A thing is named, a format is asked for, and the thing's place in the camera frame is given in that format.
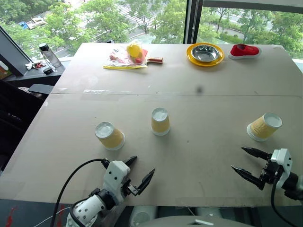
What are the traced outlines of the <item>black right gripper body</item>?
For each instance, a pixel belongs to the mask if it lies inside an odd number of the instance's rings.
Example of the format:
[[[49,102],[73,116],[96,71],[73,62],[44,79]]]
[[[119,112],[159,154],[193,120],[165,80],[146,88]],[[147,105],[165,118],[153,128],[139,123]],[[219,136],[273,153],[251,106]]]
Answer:
[[[275,179],[279,181],[282,173],[284,172],[284,168],[278,163],[273,162],[271,157],[272,154],[269,154],[266,165],[261,171],[259,179],[262,183],[273,184]]]

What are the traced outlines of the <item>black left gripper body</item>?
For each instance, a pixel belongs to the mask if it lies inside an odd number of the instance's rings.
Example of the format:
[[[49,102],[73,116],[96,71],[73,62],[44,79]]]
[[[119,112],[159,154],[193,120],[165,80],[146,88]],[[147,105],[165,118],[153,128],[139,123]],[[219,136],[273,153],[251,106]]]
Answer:
[[[128,196],[130,194],[137,196],[139,195],[139,190],[135,186],[131,185],[131,180],[126,177],[122,182],[122,193],[124,196]]]

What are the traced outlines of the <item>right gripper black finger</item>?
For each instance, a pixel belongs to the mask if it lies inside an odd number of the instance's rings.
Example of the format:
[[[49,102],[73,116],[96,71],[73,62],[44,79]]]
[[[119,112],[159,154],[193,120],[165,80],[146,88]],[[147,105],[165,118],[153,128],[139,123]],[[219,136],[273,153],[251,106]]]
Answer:
[[[246,171],[245,169],[231,166],[231,168],[239,174],[243,179],[249,181],[250,183],[256,185],[260,190],[263,190],[265,183],[262,182],[259,178],[253,176],[250,172]]]
[[[270,160],[270,154],[262,150],[259,150],[257,148],[251,148],[251,147],[241,147],[241,148],[254,157],[261,158],[263,160]]]

